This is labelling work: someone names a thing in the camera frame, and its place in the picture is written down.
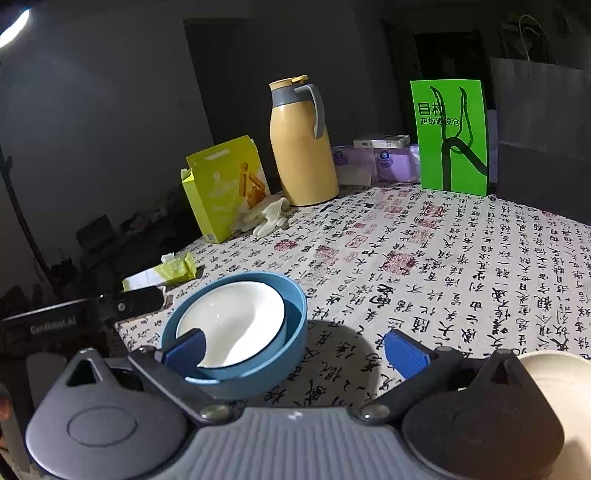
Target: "yellow thermos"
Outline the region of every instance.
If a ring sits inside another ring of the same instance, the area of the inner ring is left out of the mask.
[[[336,197],[339,183],[324,124],[318,88],[306,75],[269,85],[273,97],[271,145],[283,192],[292,205],[315,205]]]

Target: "calligraphy tablecloth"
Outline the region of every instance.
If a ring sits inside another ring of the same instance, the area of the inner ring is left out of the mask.
[[[386,184],[290,209],[288,227],[187,247],[203,277],[172,304],[117,325],[128,349],[160,346],[174,309],[199,287],[248,270],[295,279],[308,340],[289,377],[248,404],[359,405],[401,381],[384,356],[397,328],[466,356],[557,349],[591,359],[590,227],[491,197]]]

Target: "gray thermos handle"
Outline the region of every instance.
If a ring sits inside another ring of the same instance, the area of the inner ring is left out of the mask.
[[[314,109],[316,110],[316,124],[314,126],[314,137],[320,138],[324,134],[324,104],[322,103],[322,97],[320,92],[315,85],[302,85],[296,87],[296,93],[301,93],[304,90],[308,90],[312,95],[312,101],[314,102]]]

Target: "white glove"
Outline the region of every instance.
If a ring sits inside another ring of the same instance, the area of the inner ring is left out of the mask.
[[[269,235],[275,228],[283,226],[287,219],[283,217],[283,210],[289,207],[289,202],[283,197],[270,197],[257,205],[243,220],[242,231],[253,227],[253,235],[258,238]]]

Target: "blue bowl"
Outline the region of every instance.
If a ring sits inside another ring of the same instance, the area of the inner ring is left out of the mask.
[[[278,351],[269,352],[275,339],[257,355],[231,367],[215,369],[224,371],[235,369],[230,378],[212,378],[209,374],[214,369],[195,367],[192,377],[187,382],[198,385],[204,392],[220,400],[241,400],[255,397],[281,383],[299,363],[306,346],[306,295],[292,279],[272,272],[248,272],[223,277],[197,290],[171,315],[162,335],[162,347],[167,348],[176,340],[178,323],[189,306],[202,295],[216,287],[236,281],[257,281],[269,285],[279,292],[285,304],[283,329],[286,330],[285,343]]]

